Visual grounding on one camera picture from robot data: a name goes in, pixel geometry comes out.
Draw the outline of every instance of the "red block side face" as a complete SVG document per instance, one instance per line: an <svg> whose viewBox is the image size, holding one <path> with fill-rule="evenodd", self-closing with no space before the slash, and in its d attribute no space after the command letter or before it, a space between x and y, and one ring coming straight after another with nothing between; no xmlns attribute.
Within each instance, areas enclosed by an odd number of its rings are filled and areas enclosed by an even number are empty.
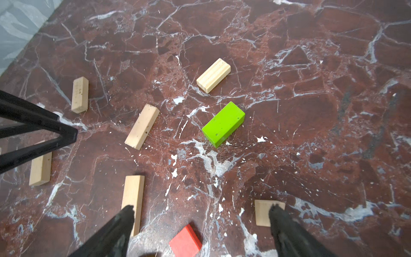
<svg viewBox="0 0 411 257"><path fill-rule="evenodd" d="M176 257L193 257L202 247L189 224L169 242L169 245Z"/></svg>

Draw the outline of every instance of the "green block side face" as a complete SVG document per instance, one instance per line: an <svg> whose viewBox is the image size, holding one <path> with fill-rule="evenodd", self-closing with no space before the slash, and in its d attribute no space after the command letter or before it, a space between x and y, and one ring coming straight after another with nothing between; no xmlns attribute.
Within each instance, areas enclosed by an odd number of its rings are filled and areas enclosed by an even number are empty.
<svg viewBox="0 0 411 257"><path fill-rule="evenodd" d="M244 122L244 117L245 113L233 102L229 102L201 130L217 148Z"/></svg>

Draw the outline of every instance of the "gray patterned fabric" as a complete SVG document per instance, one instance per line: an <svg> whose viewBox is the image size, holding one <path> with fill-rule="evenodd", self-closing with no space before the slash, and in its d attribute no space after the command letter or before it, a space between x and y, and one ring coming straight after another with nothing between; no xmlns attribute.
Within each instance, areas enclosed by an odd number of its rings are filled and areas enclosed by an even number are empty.
<svg viewBox="0 0 411 257"><path fill-rule="evenodd" d="M0 75L62 0L0 0Z"/></svg>

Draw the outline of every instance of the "marble floor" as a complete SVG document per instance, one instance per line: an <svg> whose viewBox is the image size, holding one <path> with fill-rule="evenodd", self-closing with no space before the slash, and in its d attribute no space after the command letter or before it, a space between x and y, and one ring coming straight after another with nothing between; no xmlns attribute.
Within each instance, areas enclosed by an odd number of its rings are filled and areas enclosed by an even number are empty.
<svg viewBox="0 0 411 257"><path fill-rule="evenodd" d="M276 256L254 200L286 210L338 256L411 256L410 0L64 0L0 89L76 126L51 181L30 163L0 176L0 254L65 256L145 175L128 256L173 256L188 223L198 256ZM196 78L218 58L210 93ZM72 82L89 109L70 111ZM246 119L218 149L201 128L233 101ZM124 144L146 103L141 150ZM0 141L3 152L50 137Z"/></svg>

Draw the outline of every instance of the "wooden block end face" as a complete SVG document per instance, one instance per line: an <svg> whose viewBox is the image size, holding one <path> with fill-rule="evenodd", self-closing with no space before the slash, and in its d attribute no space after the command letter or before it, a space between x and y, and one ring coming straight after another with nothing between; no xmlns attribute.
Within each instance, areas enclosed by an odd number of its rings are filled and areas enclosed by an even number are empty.
<svg viewBox="0 0 411 257"><path fill-rule="evenodd" d="M157 107L146 104L124 143L140 150L159 113Z"/></svg>
<svg viewBox="0 0 411 257"><path fill-rule="evenodd" d="M72 111L81 113L88 109L88 80L85 77L73 81Z"/></svg>
<svg viewBox="0 0 411 257"><path fill-rule="evenodd" d="M131 236L140 232L141 207L143 203L144 176L126 176L124 182L123 200L121 209L132 205L134 210L134 225Z"/></svg>
<svg viewBox="0 0 411 257"><path fill-rule="evenodd" d="M256 225L263 227L271 227L268 212L272 205L278 205L281 209L285 209L285 203L281 201L255 200L254 205L256 212Z"/></svg>
<svg viewBox="0 0 411 257"><path fill-rule="evenodd" d="M43 185L50 181L52 153L47 153L31 161L29 185Z"/></svg>
<svg viewBox="0 0 411 257"><path fill-rule="evenodd" d="M231 71L231 66L221 58L213 63L198 79L197 85L207 94Z"/></svg>

